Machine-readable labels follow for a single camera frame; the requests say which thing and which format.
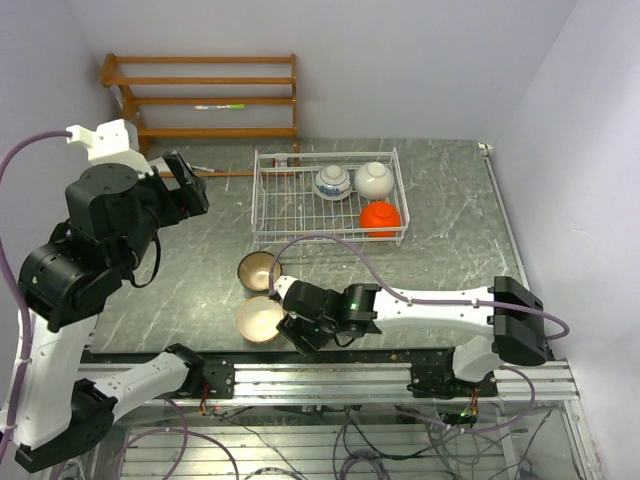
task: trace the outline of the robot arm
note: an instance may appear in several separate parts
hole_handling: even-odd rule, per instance
[[[69,143],[86,148],[92,166],[67,187],[68,220],[27,257],[18,280],[34,334],[12,440],[16,460],[29,472],[90,450],[132,409],[167,392],[192,395],[203,379],[203,360],[174,345],[127,372],[77,380],[106,299],[123,280],[137,285],[134,271],[149,244],[160,254],[160,228],[206,213],[209,204],[204,180],[176,153],[163,157],[178,182],[169,189],[135,151],[135,128],[123,120],[96,132],[68,130]],[[7,408],[0,412],[0,435]]]
[[[417,328],[464,330],[475,336],[455,348],[451,378],[479,382],[505,362],[541,365],[547,360],[544,323],[539,317],[485,306],[430,306],[397,300],[376,284],[352,284],[343,293],[293,277],[280,277],[276,297],[288,312],[278,330],[305,355],[316,355],[336,334],[365,334]],[[477,299],[515,303],[542,310],[542,302],[510,277],[491,287],[452,292],[397,290],[408,298]]]

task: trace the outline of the wire basket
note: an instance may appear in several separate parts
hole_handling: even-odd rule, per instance
[[[299,159],[300,166],[274,167]],[[400,214],[399,227],[360,228],[360,212],[371,200],[354,191],[344,200],[330,201],[313,192],[315,175],[328,165],[339,165],[351,175],[367,162],[378,161],[393,173],[394,186],[384,200]],[[302,235],[330,234],[350,242],[396,242],[400,244],[409,226],[398,152],[331,152],[258,154],[253,177],[251,230],[257,245],[287,243]],[[371,237],[367,232],[393,232],[389,237]],[[305,240],[323,243],[328,240]]]

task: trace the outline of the wooden shelf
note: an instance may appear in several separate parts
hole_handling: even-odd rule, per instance
[[[292,85],[289,77],[123,77],[106,79],[111,85]]]
[[[290,74],[282,77],[127,77],[120,69],[121,64],[280,64],[289,65]],[[296,56],[285,57],[118,57],[112,53],[105,57],[100,70],[100,82],[105,87],[117,86],[122,94],[122,118],[132,120],[138,128],[140,151],[146,155],[153,138],[250,138],[250,137],[289,137],[293,140],[294,152],[299,152],[297,118],[297,78]],[[132,85],[261,85],[290,86],[291,95],[259,97],[135,97]],[[142,118],[142,105],[291,105],[291,127],[265,128],[153,128]]]
[[[166,97],[136,98],[135,105],[291,105],[292,97]]]
[[[141,128],[139,137],[155,138],[250,138],[295,137],[295,128]]]
[[[291,63],[291,57],[117,57],[118,63]]]

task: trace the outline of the marble table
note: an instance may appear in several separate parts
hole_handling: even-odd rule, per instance
[[[383,278],[398,288],[458,290],[489,285],[495,275],[518,277],[505,219],[477,143],[409,139],[301,142],[305,152],[398,149],[411,223],[400,246],[360,244]],[[161,143],[152,156],[178,150],[195,165],[225,170],[253,169],[254,150],[291,151],[286,143]],[[239,260],[256,249],[251,234],[250,177],[207,180],[209,213],[160,232],[162,265],[146,289],[125,285],[100,315],[94,353],[157,352],[180,342],[193,350],[290,350],[280,337],[255,345],[235,327],[247,294],[236,277]],[[278,245],[267,250],[275,252]],[[136,275],[148,278],[150,247]],[[371,281],[363,265],[338,244],[294,246],[285,252],[284,272],[324,288],[342,290]],[[446,347],[470,337],[456,330],[370,335],[350,348]]]

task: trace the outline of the orange bowl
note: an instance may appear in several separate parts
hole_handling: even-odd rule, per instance
[[[360,212],[362,228],[399,227],[400,214],[389,202],[373,202]],[[370,237],[393,237],[396,232],[368,232]]]

